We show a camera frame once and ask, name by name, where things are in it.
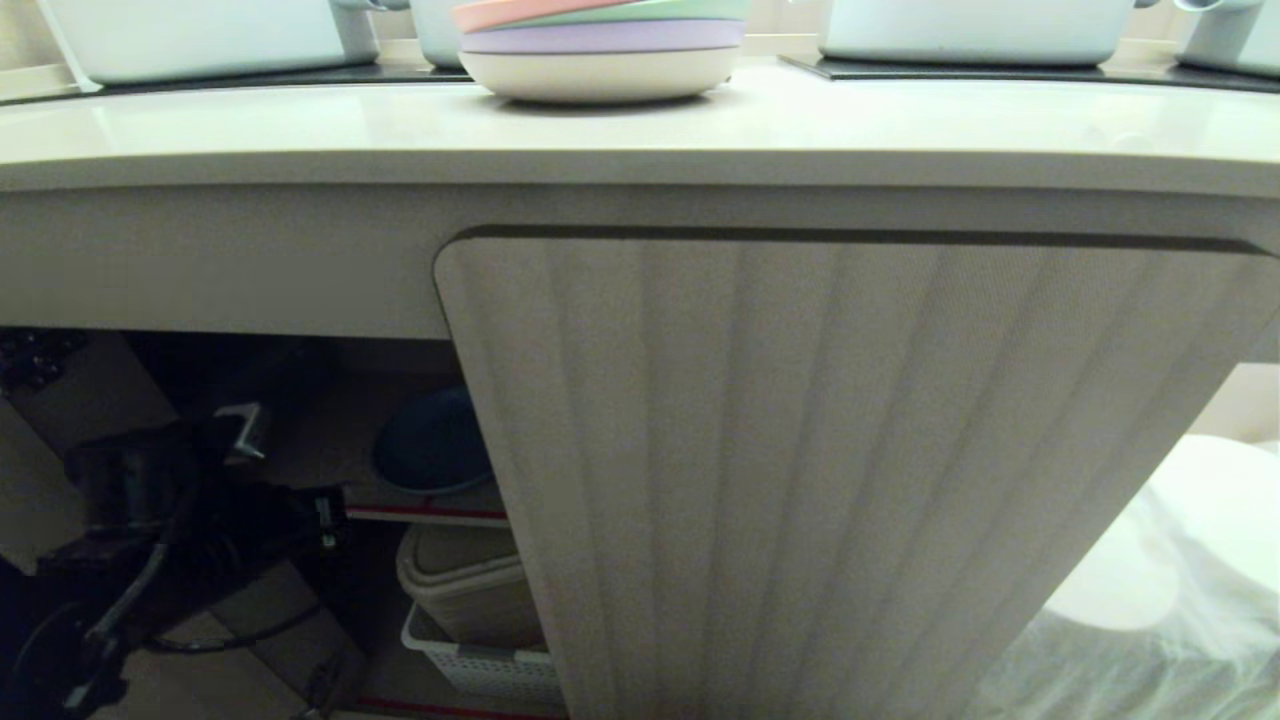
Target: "green plate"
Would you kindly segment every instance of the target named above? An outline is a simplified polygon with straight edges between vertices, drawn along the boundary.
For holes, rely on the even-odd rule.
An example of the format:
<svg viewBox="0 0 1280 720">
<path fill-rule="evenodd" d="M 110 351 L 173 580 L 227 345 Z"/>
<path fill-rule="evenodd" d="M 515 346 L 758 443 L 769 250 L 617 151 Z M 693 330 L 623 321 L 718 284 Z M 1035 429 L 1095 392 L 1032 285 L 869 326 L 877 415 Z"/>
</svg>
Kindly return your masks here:
<svg viewBox="0 0 1280 720">
<path fill-rule="evenodd" d="M 640 0 L 531 18 L 494 26 L 480 32 L 517 27 L 576 26 L 585 23 L 622 23 L 630 20 L 745 20 L 751 0 Z"/>
</svg>

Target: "pink plate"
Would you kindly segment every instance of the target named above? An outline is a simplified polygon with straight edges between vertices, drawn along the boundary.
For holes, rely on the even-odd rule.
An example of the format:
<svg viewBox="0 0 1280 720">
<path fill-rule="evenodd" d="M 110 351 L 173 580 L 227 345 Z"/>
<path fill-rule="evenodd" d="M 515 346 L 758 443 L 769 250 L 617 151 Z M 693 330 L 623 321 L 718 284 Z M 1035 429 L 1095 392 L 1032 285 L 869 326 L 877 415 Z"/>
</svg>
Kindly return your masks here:
<svg viewBox="0 0 1280 720">
<path fill-rule="evenodd" d="M 630 1 L 634 0 L 481 0 L 454 8 L 453 23 L 462 32 L 476 32 L 530 18 L 622 5 Z"/>
<path fill-rule="evenodd" d="M 468 32 L 462 50 L 494 55 L 579 55 L 713 50 L 742 44 L 742 20 L 641 20 Z"/>
</svg>

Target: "white plastic basket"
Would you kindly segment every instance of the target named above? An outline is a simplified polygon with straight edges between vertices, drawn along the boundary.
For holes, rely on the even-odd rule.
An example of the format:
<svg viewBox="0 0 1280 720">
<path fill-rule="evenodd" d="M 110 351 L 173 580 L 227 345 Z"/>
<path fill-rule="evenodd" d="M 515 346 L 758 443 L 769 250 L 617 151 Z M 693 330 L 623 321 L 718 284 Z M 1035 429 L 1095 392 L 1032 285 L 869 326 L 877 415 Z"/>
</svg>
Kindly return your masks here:
<svg viewBox="0 0 1280 720">
<path fill-rule="evenodd" d="M 550 655 L 425 639 L 430 629 L 430 620 L 413 605 L 401 642 L 426 655 L 458 692 L 564 705 Z"/>
</svg>

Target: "black mat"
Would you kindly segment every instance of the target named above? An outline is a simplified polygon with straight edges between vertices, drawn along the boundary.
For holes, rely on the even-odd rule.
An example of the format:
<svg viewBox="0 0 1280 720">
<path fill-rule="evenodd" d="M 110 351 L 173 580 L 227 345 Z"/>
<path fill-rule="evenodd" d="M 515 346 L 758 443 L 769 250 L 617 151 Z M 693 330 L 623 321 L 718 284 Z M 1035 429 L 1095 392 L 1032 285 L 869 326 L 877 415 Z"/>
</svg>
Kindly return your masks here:
<svg viewBox="0 0 1280 720">
<path fill-rule="evenodd" d="M 385 85 L 420 82 L 472 82 L 463 69 L 433 68 L 431 65 L 347 65 L 342 68 L 323 68 L 316 70 L 296 70 L 288 73 L 262 73 L 252 76 L 189 79 L 180 82 L 148 82 L 140 85 L 114 85 L 96 92 L 69 92 L 47 97 L 27 97 L 8 100 L 4 105 L 23 105 L 27 102 L 47 102 L 51 100 L 70 100 L 76 97 L 97 97 L 100 95 L 140 95 L 145 92 L 173 92 L 179 90 L 239 90 L 251 87 L 298 87 L 311 85 Z"/>
<path fill-rule="evenodd" d="M 1207 87 L 1280 94 L 1280 79 L 1188 68 L 1174 63 L 1137 65 L 1103 63 L 1097 68 L 1010 65 L 927 65 L 835 60 L 822 55 L 780 55 L 797 68 L 832 81 L 846 79 L 1039 79 L 1064 82 L 1121 82 L 1178 87 Z"/>
</svg>

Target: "wall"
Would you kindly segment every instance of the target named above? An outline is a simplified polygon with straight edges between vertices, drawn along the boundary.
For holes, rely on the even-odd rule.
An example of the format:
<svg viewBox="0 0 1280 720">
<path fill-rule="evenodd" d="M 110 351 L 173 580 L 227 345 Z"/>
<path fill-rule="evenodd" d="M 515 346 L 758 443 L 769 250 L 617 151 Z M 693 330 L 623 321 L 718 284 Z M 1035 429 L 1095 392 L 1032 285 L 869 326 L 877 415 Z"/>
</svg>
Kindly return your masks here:
<svg viewBox="0 0 1280 720">
<path fill-rule="evenodd" d="M 815 32 L 820 22 L 820 1 L 791 4 L 788 0 L 753 0 L 748 28 L 753 33 Z M 1170 0 L 1135 12 L 1128 37 L 1172 40 L 1185 22 Z M 379 37 L 415 37 L 408 13 L 378 13 L 374 26 Z M 36 0 L 0 0 L 0 70 L 60 63 L 61 54 L 49 33 Z"/>
</svg>

